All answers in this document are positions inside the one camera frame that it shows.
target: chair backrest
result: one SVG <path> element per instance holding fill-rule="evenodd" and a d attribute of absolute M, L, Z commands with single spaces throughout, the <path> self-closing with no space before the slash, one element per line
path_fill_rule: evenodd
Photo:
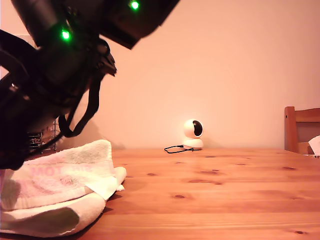
<path fill-rule="evenodd" d="M 296 111 L 294 106 L 284 109 L 284 149 L 299 154 L 314 154 L 308 142 L 298 141 L 297 123 L 320 123 L 320 108 Z"/>

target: beige wall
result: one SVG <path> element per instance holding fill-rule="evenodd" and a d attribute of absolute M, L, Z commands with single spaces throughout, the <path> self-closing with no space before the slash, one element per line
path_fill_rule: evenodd
<path fill-rule="evenodd" d="M 3 29 L 24 34 L 7 2 Z M 181 0 L 132 51 L 110 42 L 118 73 L 105 77 L 98 113 L 67 143 L 163 148 L 181 144 L 195 118 L 205 146 L 283 148 L 285 106 L 320 107 L 319 23 L 319 0 Z"/>

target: wooden table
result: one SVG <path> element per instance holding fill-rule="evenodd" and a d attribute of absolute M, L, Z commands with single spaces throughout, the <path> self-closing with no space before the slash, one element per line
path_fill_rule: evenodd
<path fill-rule="evenodd" d="M 116 150 L 125 191 L 58 239 L 319 240 L 320 159 L 281 149 Z M 34 239 L 3 234 L 1 239 Z"/>

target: white security camera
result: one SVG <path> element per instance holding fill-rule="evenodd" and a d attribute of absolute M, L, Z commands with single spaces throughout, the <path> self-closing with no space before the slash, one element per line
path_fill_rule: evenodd
<path fill-rule="evenodd" d="M 184 135 L 183 147 L 185 149 L 200 150 L 204 146 L 204 143 L 200 139 L 204 132 L 201 122 L 190 119 L 184 124 Z"/>

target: white towel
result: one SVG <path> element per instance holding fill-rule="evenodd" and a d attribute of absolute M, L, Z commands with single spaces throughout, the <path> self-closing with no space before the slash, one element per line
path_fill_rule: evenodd
<path fill-rule="evenodd" d="M 34 237 L 77 233 L 97 219 L 115 191 L 124 189 L 121 183 L 127 171 L 113 167 L 108 141 L 98 140 L 54 155 L 27 161 L 11 174 L 6 171 L 1 194 L 5 207 L 1 210 L 2 233 Z M 60 171 L 52 174 L 49 167 Z"/>
<path fill-rule="evenodd" d="M 97 140 L 26 161 L 17 171 L 6 170 L 1 207 L 30 209 L 92 192 L 107 200 L 120 184 L 115 178 L 110 142 Z"/>

